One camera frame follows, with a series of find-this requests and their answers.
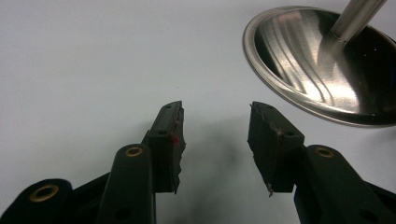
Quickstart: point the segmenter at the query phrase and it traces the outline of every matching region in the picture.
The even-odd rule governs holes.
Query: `white surface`
[[[363,179],[396,192],[396,128],[330,123],[287,103],[250,68],[242,34],[282,6],[342,11],[337,1],[1,1],[0,214],[26,187],[76,188],[139,143],[162,105],[182,100],[178,194],[158,223],[299,223],[292,194],[269,199],[248,147],[249,104],[279,109],[306,137],[341,151]],[[396,38],[396,1],[371,24]]]

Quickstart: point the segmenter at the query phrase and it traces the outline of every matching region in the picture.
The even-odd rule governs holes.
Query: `metal handle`
[[[344,41],[359,35],[387,0],[351,0],[332,27],[332,34]]]

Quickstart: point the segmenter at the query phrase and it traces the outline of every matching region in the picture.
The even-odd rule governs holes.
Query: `shiny metal surface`
[[[346,9],[332,27],[332,34],[349,41],[358,36],[378,10],[388,0],[350,0]]]
[[[396,123],[396,48],[367,26],[354,41],[330,32],[339,14],[280,7],[254,18],[247,59],[274,91],[319,117],[352,126]]]

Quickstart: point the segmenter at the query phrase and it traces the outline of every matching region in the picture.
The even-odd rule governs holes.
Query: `brass screw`
[[[325,147],[317,147],[316,152],[321,157],[332,158],[334,156],[334,153]]]
[[[52,198],[59,191],[59,187],[54,184],[47,184],[39,189],[36,189],[29,197],[33,203],[42,203]]]
[[[143,153],[143,148],[141,147],[130,147],[126,149],[125,156],[127,157],[135,157]]]

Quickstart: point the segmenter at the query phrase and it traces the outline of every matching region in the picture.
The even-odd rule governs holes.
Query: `tabletop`
[[[268,191],[247,143],[253,101],[273,105],[305,144],[340,151],[360,176],[396,192],[396,128],[348,127],[270,90],[245,57],[253,17],[283,6],[341,12],[347,0],[1,1],[0,213],[28,186],[79,187],[140,143],[161,106],[181,100],[187,142],[177,195],[157,194],[158,223],[299,223],[293,194]],[[396,1],[371,25],[396,38]]]

